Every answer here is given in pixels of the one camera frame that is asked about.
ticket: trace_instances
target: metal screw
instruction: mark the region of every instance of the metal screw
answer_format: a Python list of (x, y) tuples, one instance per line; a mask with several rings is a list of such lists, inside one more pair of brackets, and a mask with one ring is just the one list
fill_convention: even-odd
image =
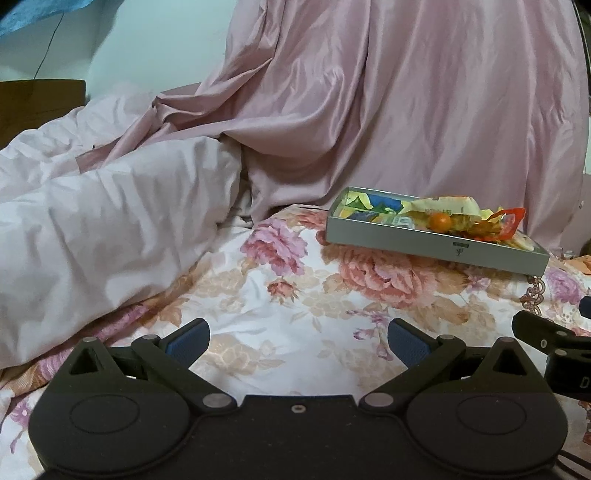
[(225, 393), (210, 393), (203, 397), (203, 405), (208, 408), (224, 408), (232, 403), (232, 397)]
[(382, 392), (370, 393), (369, 395), (366, 395), (364, 400), (367, 405), (373, 408), (389, 407), (394, 403), (392, 395)]

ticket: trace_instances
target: orange plastic wrapper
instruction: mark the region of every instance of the orange plastic wrapper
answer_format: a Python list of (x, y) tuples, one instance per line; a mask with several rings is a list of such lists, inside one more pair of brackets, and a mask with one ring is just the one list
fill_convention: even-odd
[(481, 242), (510, 240), (524, 217), (524, 208), (500, 210), (487, 220), (476, 222), (465, 232), (465, 236)]

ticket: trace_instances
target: white comforter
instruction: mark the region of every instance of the white comforter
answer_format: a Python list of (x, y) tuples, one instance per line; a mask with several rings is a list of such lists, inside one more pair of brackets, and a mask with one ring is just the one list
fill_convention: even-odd
[(240, 146), (200, 137), (81, 173), (150, 103), (110, 95), (0, 151), (0, 369), (167, 288), (215, 238), (238, 194)]

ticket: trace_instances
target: pink satin fabric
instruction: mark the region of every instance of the pink satin fabric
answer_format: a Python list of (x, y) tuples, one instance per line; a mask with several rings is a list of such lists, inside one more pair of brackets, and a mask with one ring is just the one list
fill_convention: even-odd
[(94, 161), (226, 134), (254, 219), (347, 185), (463, 194), (525, 206), (552, 247), (579, 200), (587, 105), (570, 0), (239, 0), (220, 70)]

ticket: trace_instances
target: blue fabric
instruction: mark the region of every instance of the blue fabric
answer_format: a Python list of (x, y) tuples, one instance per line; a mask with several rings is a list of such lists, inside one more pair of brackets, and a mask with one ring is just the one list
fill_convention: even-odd
[(20, 0), (0, 19), (0, 38), (52, 15), (84, 8), (94, 0)]

